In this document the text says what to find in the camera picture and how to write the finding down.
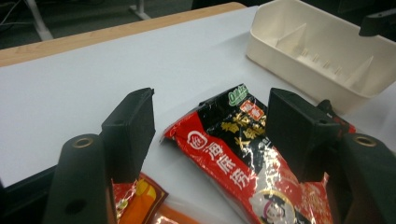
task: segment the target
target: dark floor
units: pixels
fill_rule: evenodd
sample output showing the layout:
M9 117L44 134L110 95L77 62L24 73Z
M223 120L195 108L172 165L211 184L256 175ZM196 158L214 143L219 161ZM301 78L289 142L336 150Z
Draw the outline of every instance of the dark floor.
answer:
M18 0L0 0L0 23ZM129 6L135 0L36 0L44 22L54 38L76 35L115 25L140 21ZM157 18L191 9L192 0L145 0L145 12ZM0 26L0 49L40 41L30 10L20 1L5 23L26 24Z

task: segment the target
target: green label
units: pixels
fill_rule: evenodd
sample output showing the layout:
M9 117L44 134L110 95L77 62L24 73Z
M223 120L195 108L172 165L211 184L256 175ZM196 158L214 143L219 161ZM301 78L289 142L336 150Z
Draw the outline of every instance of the green label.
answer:
M241 103L248 95L248 88L245 85L238 86L233 91L228 92L228 100L230 106L235 106Z

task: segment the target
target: plastic wrapper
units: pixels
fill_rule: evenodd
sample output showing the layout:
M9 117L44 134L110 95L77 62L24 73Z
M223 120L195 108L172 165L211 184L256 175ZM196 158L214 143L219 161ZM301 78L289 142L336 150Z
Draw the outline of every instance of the plastic wrapper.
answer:
M265 135L266 106L239 85L200 103L164 132L247 223L332 223L325 190L299 183Z
M191 203L168 195L144 174L132 184L113 184L119 224L224 223Z

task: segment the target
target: white tray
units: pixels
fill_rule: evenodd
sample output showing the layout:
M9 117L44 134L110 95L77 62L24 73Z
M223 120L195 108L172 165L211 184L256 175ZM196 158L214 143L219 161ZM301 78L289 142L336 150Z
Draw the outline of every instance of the white tray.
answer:
M259 7L247 56L345 114L396 80L396 44L297 0Z

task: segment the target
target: wooden edge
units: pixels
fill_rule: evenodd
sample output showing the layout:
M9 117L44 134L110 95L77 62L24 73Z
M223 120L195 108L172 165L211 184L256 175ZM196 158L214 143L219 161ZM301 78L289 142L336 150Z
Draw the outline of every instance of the wooden edge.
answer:
M245 6L242 4L232 2L214 7L205 7L192 11L181 12L147 21L137 21L79 35L70 35L15 48L2 49L0 50L0 67L15 63L28 62L72 49L79 49L127 35L135 35L179 24L185 21L193 21L204 17L234 11L244 7Z

